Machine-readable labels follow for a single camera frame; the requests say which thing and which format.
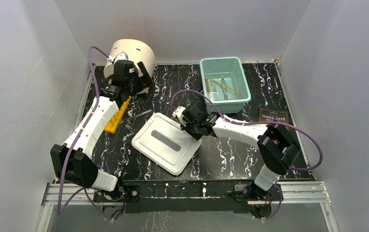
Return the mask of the tan test tube brush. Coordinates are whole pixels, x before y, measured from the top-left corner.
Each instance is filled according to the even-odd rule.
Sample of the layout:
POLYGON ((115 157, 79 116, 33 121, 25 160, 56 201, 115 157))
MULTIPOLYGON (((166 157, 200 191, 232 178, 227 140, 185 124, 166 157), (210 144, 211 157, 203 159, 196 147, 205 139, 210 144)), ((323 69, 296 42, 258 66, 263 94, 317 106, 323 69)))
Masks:
POLYGON ((206 86, 206 93, 210 94, 211 88, 210 88, 210 80, 208 78, 204 78, 205 86, 206 86))

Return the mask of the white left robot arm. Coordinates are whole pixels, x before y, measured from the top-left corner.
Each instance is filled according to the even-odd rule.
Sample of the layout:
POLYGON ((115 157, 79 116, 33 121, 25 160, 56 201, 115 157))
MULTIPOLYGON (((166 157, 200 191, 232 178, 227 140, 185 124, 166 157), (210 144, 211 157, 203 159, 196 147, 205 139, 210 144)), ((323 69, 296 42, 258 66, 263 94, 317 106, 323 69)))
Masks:
POLYGON ((100 170, 92 160, 93 148, 105 127, 123 104, 137 94, 148 92, 154 85, 150 72, 154 63, 135 63, 116 59, 113 73, 99 86, 91 108, 74 133, 63 144, 55 144, 50 155, 56 176, 86 189, 100 189, 112 201, 122 199, 122 181, 113 174, 100 170))

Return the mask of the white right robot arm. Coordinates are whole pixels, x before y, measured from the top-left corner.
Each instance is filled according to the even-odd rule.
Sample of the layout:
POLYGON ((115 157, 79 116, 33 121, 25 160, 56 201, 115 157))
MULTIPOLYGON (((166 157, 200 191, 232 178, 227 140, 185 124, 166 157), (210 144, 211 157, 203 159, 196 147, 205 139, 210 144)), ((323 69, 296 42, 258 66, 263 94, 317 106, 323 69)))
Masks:
POLYGON ((256 147, 264 165, 252 184, 252 195, 258 200, 266 199, 271 187, 287 174, 300 153, 297 141, 279 124, 265 126, 249 125, 217 112, 210 114, 198 106, 177 107, 172 116, 180 121, 181 129, 199 140, 203 136, 229 138, 256 147))

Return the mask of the white rectangular bin lid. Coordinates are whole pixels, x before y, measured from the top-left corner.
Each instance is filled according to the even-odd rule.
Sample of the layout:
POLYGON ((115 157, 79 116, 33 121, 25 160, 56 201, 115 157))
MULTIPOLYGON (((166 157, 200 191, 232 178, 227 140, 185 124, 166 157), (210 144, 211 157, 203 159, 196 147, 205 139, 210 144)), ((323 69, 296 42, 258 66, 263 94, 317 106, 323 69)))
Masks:
POLYGON ((201 143, 162 113, 154 113, 131 141, 136 150, 174 176, 184 171, 201 143))

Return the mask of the yellow test tube rack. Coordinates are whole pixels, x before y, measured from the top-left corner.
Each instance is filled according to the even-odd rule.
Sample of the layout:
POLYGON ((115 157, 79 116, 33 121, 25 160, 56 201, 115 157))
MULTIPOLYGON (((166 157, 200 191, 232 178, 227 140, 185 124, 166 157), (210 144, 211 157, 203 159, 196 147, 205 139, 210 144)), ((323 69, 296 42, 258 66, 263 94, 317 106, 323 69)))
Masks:
POLYGON ((110 119, 106 127, 104 128, 105 132, 115 134, 117 127, 119 126, 120 122, 122 121, 122 117, 131 101, 132 97, 129 98, 122 104, 119 108, 117 113, 110 119))

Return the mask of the white paper packet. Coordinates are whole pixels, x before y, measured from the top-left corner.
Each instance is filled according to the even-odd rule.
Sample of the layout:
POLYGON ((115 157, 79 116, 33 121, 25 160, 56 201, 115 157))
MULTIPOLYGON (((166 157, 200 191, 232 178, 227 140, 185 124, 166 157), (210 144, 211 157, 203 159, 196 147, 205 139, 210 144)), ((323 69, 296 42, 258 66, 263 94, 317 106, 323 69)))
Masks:
POLYGON ((219 99, 218 91, 215 89, 211 92, 209 92, 209 98, 211 101, 217 101, 219 99))

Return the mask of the clear glass test tube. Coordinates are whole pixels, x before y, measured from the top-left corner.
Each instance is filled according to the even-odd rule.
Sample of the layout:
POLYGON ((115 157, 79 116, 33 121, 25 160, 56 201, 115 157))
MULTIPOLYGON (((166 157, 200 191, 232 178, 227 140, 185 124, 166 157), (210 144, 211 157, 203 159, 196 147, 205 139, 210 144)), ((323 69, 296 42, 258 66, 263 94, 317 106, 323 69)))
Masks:
POLYGON ((147 111, 144 111, 144 112, 142 112, 142 113, 139 113, 139 114, 136 114, 136 115, 130 116, 130 117, 128 117, 128 118, 125 118, 125 119, 121 120, 120 122, 122 123, 122 122, 126 122, 126 121, 129 121, 129 120, 133 120, 133 119, 136 119, 136 118, 138 118, 138 117, 141 117, 141 116, 147 115, 147 114, 152 113, 152 112, 153 112, 153 110, 147 110, 147 111))

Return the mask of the mint green plastic bin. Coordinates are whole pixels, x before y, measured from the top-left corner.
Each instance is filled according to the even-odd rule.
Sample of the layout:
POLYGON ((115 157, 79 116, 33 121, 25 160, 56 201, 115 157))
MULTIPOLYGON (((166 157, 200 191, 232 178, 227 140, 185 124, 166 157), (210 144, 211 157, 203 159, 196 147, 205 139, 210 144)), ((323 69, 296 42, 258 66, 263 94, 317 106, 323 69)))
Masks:
POLYGON ((208 113, 237 114, 251 100, 251 93, 238 57, 203 58, 200 75, 208 113))

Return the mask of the metal crucible tongs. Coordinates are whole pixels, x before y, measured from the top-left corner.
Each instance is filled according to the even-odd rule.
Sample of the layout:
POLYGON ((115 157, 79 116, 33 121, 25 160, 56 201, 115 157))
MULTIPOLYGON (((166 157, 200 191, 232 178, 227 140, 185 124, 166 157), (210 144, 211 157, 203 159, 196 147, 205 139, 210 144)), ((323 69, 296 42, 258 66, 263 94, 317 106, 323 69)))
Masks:
POLYGON ((225 101, 229 100, 228 92, 227 92, 228 85, 224 78, 221 78, 221 90, 223 92, 223 98, 225 101))

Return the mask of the tan rubber tube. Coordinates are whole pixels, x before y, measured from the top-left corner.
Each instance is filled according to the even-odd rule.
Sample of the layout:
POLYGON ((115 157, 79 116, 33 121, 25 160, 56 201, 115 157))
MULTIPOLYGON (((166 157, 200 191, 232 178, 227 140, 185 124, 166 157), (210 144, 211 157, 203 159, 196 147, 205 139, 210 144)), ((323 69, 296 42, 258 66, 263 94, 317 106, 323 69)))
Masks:
POLYGON ((231 88, 225 82, 224 78, 221 81, 205 78, 206 91, 213 101, 241 100, 242 95, 235 89, 231 88))

